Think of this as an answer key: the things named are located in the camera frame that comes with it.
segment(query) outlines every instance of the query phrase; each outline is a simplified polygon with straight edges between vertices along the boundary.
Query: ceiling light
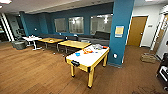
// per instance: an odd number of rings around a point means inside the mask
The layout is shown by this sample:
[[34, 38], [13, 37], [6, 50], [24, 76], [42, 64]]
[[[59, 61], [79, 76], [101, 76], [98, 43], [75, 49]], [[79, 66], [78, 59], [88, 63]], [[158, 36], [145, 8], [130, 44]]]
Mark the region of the ceiling light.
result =
[[75, 19], [73, 19], [72, 23], [75, 24]]
[[107, 20], [107, 18], [105, 18], [105, 19], [104, 19], [104, 23], [106, 24], [106, 23], [107, 23], [107, 21], [108, 21], [108, 20]]
[[105, 18], [108, 18], [108, 15], [105, 15]]
[[11, 0], [0, 0], [0, 3], [5, 3], [5, 4], [9, 4], [11, 2], [12, 2]]

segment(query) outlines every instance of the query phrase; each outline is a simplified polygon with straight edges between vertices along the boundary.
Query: ceiling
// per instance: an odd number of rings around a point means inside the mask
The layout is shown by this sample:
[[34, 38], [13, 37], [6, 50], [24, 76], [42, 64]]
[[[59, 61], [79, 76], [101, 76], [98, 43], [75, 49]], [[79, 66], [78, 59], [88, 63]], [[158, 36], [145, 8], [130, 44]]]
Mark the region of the ceiling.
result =
[[[56, 12], [73, 8], [114, 2], [114, 0], [12, 0], [10, 4], [0, 4], [3, 7], [1, 13], [18, 14], [19, 11], [25, 13]], [[155, 0], [145, 2], [144, 0], [135, 0], [134, 6], [145, 6], [153, 4], [168, 4], [168, 0]]]

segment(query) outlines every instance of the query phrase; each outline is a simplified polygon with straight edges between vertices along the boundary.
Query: window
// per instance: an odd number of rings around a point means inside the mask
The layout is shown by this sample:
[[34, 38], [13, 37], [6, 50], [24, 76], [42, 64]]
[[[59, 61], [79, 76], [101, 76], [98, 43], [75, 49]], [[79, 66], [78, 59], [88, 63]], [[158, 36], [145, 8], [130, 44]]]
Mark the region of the window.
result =
[[70, 33], [84, 33], [83, 17], [69, 18], [69, 32]]
[[55, 19], [56, 32], [66, 32], [65, 18]]
[[112, 23], [112, 14], [92, 16], [90, 34], [94, 35], [96, 31], [110, 33], [111, 23]]

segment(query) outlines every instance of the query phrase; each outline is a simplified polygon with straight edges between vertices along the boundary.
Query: wall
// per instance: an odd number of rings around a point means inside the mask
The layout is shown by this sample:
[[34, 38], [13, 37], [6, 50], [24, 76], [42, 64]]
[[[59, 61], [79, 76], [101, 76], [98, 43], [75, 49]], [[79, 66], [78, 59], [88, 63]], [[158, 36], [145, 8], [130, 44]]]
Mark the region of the wall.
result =
[[42, 33], [38, 14], [25, 14], [24, 12], [19, 13], [26, 36], [32, 34], [38, 36], [40, 33]]
[[[162, 8], [162, 10], [160, 11], [160, 23], [163, 22], [165, 14], [168, 13], [168, 5], [164, 6]], [[167, 27], [167, 31], [165, 30], [164, 36], [162, 38], [162, 41], [159, 45], [159, 48], [156, 52], [156, 55], [162, 59], [164, 53], [168, 53], [168, 46], [166, 46], [166, 42], [168, 41], [168, 27]]]
[[54, 19], [57, 18], [65, 18], [66, 19], [66, 33], [62, 33], [62, 35], [68, 35], [72, 36], [74, 34], [69, 33], [69, 22], [68, 19], [72, 17], [84, 17], [84, 34], [90, 35], [90, 17], [94, 15], [101, 15], [101, 14], [112, 14], [113, 12], [113, 3], [107, 3], [107, 4], [100, 4], [100, 5], [94, 5], [89, 7], [83, 7], [83, 8], [76, 8], [71, 10], [65, 10], [60, 12], [54, 12], [51, 13], [51, 24], [54, 34], [59, 34], [56, 32]]
[[140, 46], [150, 47], [159, 21], [159, 12], [164, 4], [134, 7], [132, 16], [148, 16]]
[[[124, 57], [125, 45], [128, 30], [131, 22], [131, 15], [134, 6], [134, 0], [115, 0], [113, 8], [113, 21], [110, 35], [110, 52], [108, 55], [108, 64], [121, 67]], [[122, 37], [115, 37], [116, 26], [124, 26]]]
[[168, 29], [164, 34], [164, 37], [160, 43], [160, 46], [157, 50], [156, 55], [159, 56], [160, 59], [163, 58], [164, 53], [168, 53], [168, 46], [166, 45], [166, 42], [168, 41]]
[[53, 13], [25, 14], [20, 12], [20, 15], [27, 36], [31, 34], [38, 36], [40, 33], [59, 34], [56, 32], [54, 23], [54, 19], [57, 18], [65, 18], [66, 20], [67, 32], [62, 33], [62, 35], [73, 36], [73, 33], [69, 33], [68, 27], [68, 20], [72, 17], [84, 17], [84, 34], [90, 35], [90, 17], [93, 15], [112, 14], [112, 9], [113, 3], [106, 3]]

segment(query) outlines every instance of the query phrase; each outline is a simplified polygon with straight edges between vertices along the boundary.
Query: white wall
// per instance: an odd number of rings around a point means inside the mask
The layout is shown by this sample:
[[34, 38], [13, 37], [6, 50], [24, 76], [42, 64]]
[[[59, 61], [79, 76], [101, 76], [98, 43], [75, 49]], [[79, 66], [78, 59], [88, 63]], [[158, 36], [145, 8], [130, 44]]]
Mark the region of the white wall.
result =
[[[168, 13], [168, 5], [164, 6], [160, 12], [160, 15], [162, 16], [160, 18], [160, 22], [163, 22], [163, 18], [165, 17], [164, 14]], [[162, 38], [162, 41], [159, 45], [159, 48], [156, 52], [156, 55], [159, 56], [161, 59], [163, 58], [164, 53], [168, 53], [168, 46], [166, 46], [166, 42], [168, 41], [168, 27], [167, 30], [164, 32], [164, 37]]]
[[165, 32], [165, 35], [160, 43], [160, 46], [156, 52], [156, 55], [158, 55], [161, 59], [163, 58], [164, 53], [168, 53], [168, 46], [166, 46], [166, 42], [168, 41], [168, 29]]
[[165, 4], [134, 7], [132, 16], [148, 16], [140, 46], [150, 47], [159, 22], [160, 9]]

